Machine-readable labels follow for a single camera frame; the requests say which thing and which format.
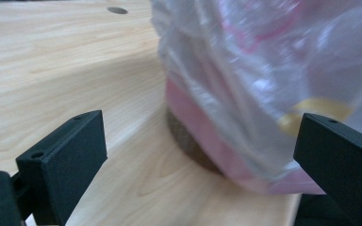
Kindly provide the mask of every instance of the bag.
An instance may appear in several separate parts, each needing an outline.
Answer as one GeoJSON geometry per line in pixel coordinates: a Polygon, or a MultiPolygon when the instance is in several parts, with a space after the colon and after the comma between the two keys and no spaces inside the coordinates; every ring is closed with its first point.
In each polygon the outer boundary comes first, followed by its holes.
{"type": "Polygon", "coordinates": [[[152,6],[169,108],[223,174],[260,193],[323,193],[294,146],[305,112],[362,133],[362,0],[152,6]]]}

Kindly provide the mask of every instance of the round cork coaster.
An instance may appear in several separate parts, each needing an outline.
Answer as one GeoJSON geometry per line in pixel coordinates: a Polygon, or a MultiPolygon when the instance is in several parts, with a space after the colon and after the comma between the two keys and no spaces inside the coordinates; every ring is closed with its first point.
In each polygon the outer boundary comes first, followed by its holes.
{"type": "Polygon", "coordinates": [[[195,139],[190,135],[187,128],[170,110],[167,110],[166,118],[173,138],[181,150],[205,169],[222,174],[216,165],[214,165],[214,163],[207,157],[195,139]]]}

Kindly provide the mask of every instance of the wood grain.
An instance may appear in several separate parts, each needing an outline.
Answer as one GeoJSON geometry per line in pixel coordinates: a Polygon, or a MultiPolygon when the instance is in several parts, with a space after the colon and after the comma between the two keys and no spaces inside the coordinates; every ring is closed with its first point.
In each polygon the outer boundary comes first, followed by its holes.
{"type": "Polygon", "coordinates": [[[173,142],[150,17],[148,1],[0,3],[0,170],[102,109],[108,160],[67,225],[290,225],[298,196],[243,190],[173,142]]]}

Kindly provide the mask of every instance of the wooden surface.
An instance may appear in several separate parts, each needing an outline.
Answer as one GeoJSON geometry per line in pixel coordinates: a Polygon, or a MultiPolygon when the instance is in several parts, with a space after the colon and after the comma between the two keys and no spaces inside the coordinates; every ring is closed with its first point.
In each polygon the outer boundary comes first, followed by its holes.
{"type": "Polygon", "coordinates": [[[245,191],[178,150],[150,18],[142,0],[0,3],[0,170],[102,109],[108,161],[67,225],[290,225],[297,195],[245,191]]]}

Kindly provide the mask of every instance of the plastic bag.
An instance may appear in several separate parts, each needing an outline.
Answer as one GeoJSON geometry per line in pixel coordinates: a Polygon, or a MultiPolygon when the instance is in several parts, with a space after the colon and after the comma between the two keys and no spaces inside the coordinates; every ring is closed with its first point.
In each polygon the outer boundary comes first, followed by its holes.
{"type": "Polygon", "coordinates": [[[322,193],[294,145],[304,112],[362,133],[362,0],[152,6],[169,107],[222,172],[260,193],[322,193]]]}

